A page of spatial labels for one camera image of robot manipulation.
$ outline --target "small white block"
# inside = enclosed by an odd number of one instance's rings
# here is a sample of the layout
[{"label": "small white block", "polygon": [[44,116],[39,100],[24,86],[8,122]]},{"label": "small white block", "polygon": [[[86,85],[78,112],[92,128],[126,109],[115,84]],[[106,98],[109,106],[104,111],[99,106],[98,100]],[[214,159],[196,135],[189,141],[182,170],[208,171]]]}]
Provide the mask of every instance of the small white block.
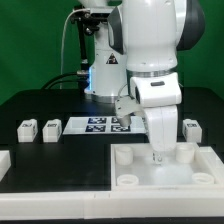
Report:
[{"label": "small white block", "polygon": [[38,132],[37,120],[25,120],[17,129],[19,142],[33,142]]},{"label": "small white block", "polygon": [[44,142],[58,142],[62,133],[61,121],[58,119],[48,121],[43,128]]},{"label": "small white block", "polygon": [[182,132],[187,142],[201,143],[202,129],[196,120],[184,120]]},{"label": "small white block", "polygon": [[0,181],[11,166],[9,151],[0,151]]}]

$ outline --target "black cable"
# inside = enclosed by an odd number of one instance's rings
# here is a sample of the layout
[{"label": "black cable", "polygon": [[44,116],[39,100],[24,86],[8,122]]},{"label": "black cable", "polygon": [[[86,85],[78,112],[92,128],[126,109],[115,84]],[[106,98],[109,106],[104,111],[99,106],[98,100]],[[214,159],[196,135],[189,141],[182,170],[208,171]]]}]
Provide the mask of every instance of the black cable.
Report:
[{"label": "black cable", "polygon": [[77,21],[78,26],[78,32],[79,32],[79,47],[80,47],[80,55],[81,55],[81,69],[82,70],[88,70],[89,69],[89,63],[87,59],[87,53],[86,53],[86,43],[85,43],[85,36],[83,33],[83,24],[80,21]]},{"label": "black cable", "polygon": [[77,82],[76,80],[64,80],[64,81],[57,81],[52,83],[48,89],[51,89],[53,86],[56,86],[57,84],[61,84],[61,83],[72,83],[72,82]]},{"label": "black cable", "polygon": [[56,76],[53,79],[51,79],[50,81],[48,81],[41,89],[46,89],[49,85],[51,85],[53,82],[55,82],[59,79],[63,79],[65,77],[70,77],[70,76],[75,76],[75,75],[77,75],[77,72],[65,73],[63,75]]}]

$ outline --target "white plastic block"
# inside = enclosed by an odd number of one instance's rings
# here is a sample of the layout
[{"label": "white plastic block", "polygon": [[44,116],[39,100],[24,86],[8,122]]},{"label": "white plastic block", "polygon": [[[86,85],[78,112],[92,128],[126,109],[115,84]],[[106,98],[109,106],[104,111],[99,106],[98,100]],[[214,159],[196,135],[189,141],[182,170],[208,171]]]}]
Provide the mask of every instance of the white plastic block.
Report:
[{"label": "white plastic block", "polygon": [[38,133],[37,120],[25,120],[17,129],[19,142],[33,142]]},{"label": "white plastic block", "polygon": [[11,166],[9,151],[0,151],[0,181]]},{"label": "white plastic block", "polygon": [[83,219],[83,198],[82,192],[0,194],[0,220]]},{"label": "white plastic block", "polygon": [[202,129],[196,120],[184,120],[182,132],[187,142],[201,143]]},{"label": "white plastic block", "polygon": [[58,119],[48,121],[43,128],[44,142],[58,142],[62,133],[61,121]]},{"label": "white plastic block", "polygon": [[84,198],[85,219],[120,218],[120,199],[111,192],[87,192]]}]

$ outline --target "white cylinder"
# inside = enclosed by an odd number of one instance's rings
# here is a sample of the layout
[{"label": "white cylinder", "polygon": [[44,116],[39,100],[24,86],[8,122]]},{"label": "white cylinder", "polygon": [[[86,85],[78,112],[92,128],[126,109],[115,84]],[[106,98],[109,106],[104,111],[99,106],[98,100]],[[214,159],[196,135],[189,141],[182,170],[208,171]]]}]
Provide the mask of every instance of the white cylinder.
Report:
[{"label": "white cylinder", "polygon": [[135,175],[125,174],[117,178],[118,186],[137,186],[139,185],[139,179]]},{"label": "white cylinder", "polygon": [[192,175],[192,181],[198,185],[210,185],[215,183],[215,178],[207,173],[195,173]]},{"label": "white cylinder", "polygon": [[192,163],[194,161],[195,149],[190,144],[180,144],[176,147],[176,160],[179,163]]},{"label": "white cylinder", "polygon": [[129,71],[163,71],[177,65],[174,0],[123,0],[122,15]]},{"label": "white cylinder", "polygon": [[116,163],[128,166],[133,163],[133,150],[130,146],[120,146],[115,151]]}]

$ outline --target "cable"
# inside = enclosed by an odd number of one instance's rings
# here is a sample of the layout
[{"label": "cable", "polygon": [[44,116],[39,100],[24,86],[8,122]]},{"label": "cable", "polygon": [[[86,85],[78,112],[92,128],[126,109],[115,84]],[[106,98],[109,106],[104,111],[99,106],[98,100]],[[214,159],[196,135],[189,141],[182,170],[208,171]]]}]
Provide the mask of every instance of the cable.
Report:
[{"label": "cable", "polygon": [[89,70],[89,62],[86,53],[85,36],[83,32],[83,23],[77,21],[78,33],[79,33],[79,46],[81,55],[81,70]]},{"label": "cable", "polygon": [[120,88],[120,90],[119,90],[119,92],[118,92],[118,100],[120,100],[120,98],[121,98],[121,92],[123,91],[123,89],[124,89],[124,87],[125,86],[127,86],[128,84],[124,84],[121,88]]},{"label": "cable", "polygon": [[51,79],[50,81],[48,81],[41,89],[46,89],[49,85],[51,85],[53,82],[55,82],[55,81],[57,81],[59,79],[63,79],[65,77],[70,77],[70,76],[75,76],[75,75],[77,75],[76,72],[66,73],[66,74],[63,74],[63,75],[56,76],[53,79]]},{"label": "cable", "polygon": [[52,83],[48,89],[51,89],[53,86],[57,85],[57,84],[61,84],[61,83],[71,83],[71,82],[77,82],[75,80],[64,80],[64,81],[57,81],[57,82],[54,82]]},{"label": "cable", "polygon": [[64,24],[64,28],[63,28],[63,35],[62,35],[62,44],[61,44],[61,74],[63,74],[63,71],[64,71],[65,36],[66,36],[68,21],[69,21],[69,19],[70,19],[71,16],[73,16],[74,14],[76,14],[78,12],[89,12],[89,11],[90,11],[90,9],[88,9],[88,8],[86,8],[86,9],[73,10],[68,15],[67,19],[65,20],[65,24]]}]

